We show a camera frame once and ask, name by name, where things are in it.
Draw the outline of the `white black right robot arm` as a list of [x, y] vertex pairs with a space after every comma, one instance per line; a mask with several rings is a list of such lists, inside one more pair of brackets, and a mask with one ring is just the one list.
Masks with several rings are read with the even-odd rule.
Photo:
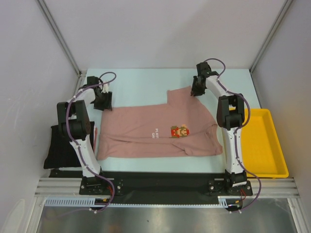
[[245, 119], [244, 96], [225, 87], [220, 76], [223, 74], [213, 71], [207, 61], [196, 65], [197, 75], [193, 77], [191, 95], [201, 96], [208, 89], [218, 100], [216, 121], [222, 129], [224, 138], [226, 169], [224, 189], [230, 195], [237, 194], [242, 185], [247, 183], [247, 174], [242, 162], [241, 133]]

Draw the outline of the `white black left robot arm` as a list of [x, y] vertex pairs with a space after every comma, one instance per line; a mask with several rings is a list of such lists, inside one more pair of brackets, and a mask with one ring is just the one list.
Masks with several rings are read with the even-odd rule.
[[112, 110], [112, 92], [109, 84], [116, 79], [114, 72], [105, 72], [100, 77], [87, 77], [87, 84], [80, 87], [75, 95], [66, 102], [57, 104], [58, 129], [67, 138], [79, 159], [84, 188], [90, 187], [95, 193], [102, 194], [113, 183], [105, 178], [94, 150], [91, 146], [91, 124], [87, 107], [92, 104], [98, 110]]

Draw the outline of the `pink t shirt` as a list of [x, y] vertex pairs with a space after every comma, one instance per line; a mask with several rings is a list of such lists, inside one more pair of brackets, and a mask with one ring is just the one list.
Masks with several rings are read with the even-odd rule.
[[214, 117], [190, 91], [169, 90], [165, 104], [104, 111], [98, 160], [222, 154]]

